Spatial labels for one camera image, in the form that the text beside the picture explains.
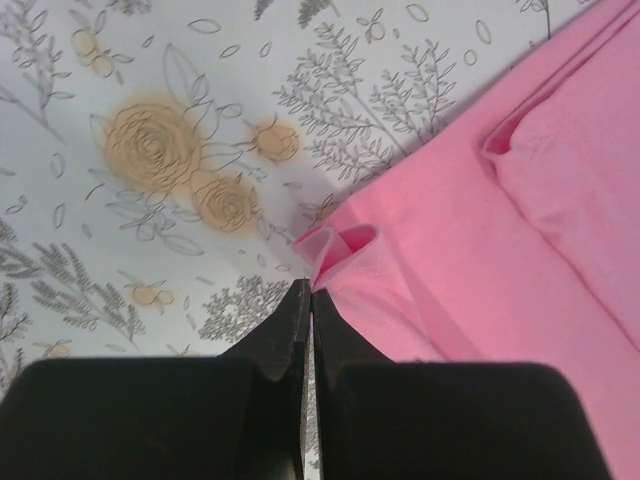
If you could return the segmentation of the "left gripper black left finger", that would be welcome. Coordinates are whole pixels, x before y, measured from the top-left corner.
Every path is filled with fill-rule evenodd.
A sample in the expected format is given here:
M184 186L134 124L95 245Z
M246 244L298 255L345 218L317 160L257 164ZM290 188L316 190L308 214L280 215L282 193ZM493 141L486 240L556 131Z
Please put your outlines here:
M311 291L217 356L48 359L1 403L5 479L300 479Z

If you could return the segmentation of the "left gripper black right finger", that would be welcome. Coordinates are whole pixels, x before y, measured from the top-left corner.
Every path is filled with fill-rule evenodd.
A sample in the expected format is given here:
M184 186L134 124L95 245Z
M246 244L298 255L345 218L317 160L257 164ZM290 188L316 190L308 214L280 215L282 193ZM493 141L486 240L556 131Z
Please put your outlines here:
M536 363L396 363L312 297L325 479L607 479L580 399Z

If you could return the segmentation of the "pink t shirt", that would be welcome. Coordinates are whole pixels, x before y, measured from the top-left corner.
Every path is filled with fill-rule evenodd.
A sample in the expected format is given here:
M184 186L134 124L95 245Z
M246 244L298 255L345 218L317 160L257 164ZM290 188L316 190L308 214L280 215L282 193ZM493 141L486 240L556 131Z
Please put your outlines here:
M340 314L396 361L535 361L580 395L617 479L639 475L639 352L518 212L482 146L637 18L602 1L296 242Z

